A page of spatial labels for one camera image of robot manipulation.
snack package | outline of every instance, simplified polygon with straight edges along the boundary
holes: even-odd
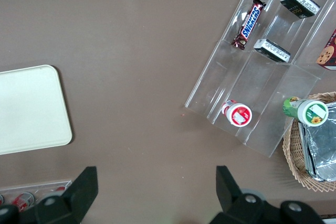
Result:
[[[284,50],[278,44],[268,39],[257,40],[257,42],[254,44],[254,49],[276,62],[288,63],[290,58],[290,53],[288,51]]]
[[[329,70],[336,70],[336,29],[322,50],[316,63]]]
[[[253,0],[252,7],[248,11],[244,19],[244,22],[241,25],[242,27],[240,28],[239,34],[232,41],[231,45],[241,50],[245,49],[248,37],[250,36],[253,28],[255,27],[257,20],[260,17],[261,11],[265,6],[266,4],[263,3],[262,1]]]
[[[320,9],[313,0],[280,0],[280,2],[299,18],[314,16]]]

snickers bar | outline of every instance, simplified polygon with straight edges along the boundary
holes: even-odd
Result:
[[[231,45],[234,47],[237,47],[241,50],[245,49],[246,42],[248,40],[248,37],[250,36],[254,26],[257,23],[257,20],[260,16],[261,10],[266,6],[265,3],[263,3],[260,0],[253,0],[253,5],[251,9],[248,11],[244,22],[242,24],[242,27],[240,28],[239,34],[236,36],[236,38],[232,41]]]

white lid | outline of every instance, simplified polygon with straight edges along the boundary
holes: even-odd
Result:
[[[243,127],[251,121],[252,111],[248,106],[242,103],[236,103],[231,105],[227,110],[226,117],[234,126]]]
[[[313,113],[313,117],[308,120],[307,116],[311,113]],[[317,127],[325,123],[328,115],[328,107],[321,101],[307,100],[298,108],[298,119],[300,122],[311,127]]]

clear acrylic display rack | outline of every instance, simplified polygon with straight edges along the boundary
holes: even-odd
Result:
[[[185,106],[235,135],[246,146],[271,156],[288,125],[282,112],[287,97],[305,98],[326,71],[316,60],[336,28],[335,0],[314,0],[321,6],[299,19],[280,0],[267,3],[245,50],[231,46],[253,0],[241,0],[217,43]],[[267,38],[291,53],[288,63],[274,62],[253,49]],[[222,104],[236,100],[252,109],[245,127],[234,127],[222,115]]]

white cutting board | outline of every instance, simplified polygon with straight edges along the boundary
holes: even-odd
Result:
[[[54,67],[0,72],[0,155],[65,145],[71,138]]]

